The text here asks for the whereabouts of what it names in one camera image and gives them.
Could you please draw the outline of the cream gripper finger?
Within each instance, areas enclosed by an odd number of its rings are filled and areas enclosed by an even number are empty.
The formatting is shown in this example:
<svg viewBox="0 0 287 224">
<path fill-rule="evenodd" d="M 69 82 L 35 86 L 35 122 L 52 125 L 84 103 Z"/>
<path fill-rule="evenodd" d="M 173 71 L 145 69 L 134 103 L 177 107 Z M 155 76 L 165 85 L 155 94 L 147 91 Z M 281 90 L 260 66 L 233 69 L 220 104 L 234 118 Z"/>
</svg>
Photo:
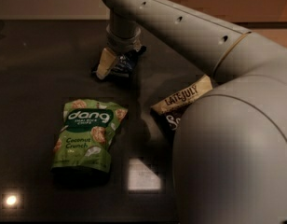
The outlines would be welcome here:
<svg viewBox="0 0 287 224">
<path fill-rule="evenodd" d="M 102 50 L 102 55 L 96 70 L 96 77 L 100 80 L 105 79 L 115 66 L 117 55 L 108 47 Z"/>
</svg>

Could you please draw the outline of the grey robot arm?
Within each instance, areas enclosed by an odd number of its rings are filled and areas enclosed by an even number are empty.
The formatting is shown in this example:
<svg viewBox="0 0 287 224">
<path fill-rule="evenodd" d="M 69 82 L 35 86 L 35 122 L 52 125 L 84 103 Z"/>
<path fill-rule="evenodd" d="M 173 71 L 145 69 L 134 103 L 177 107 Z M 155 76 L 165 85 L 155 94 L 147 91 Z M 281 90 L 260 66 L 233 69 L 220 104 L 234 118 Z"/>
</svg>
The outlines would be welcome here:
<svg viewBox="0 0 287 224">
<path fill-rule="evenodd" d="M 180 224 L 287 224 L 287 48 L 168 0 L 103 0 L 217 82 L 174 136 Z"/>
</svg>

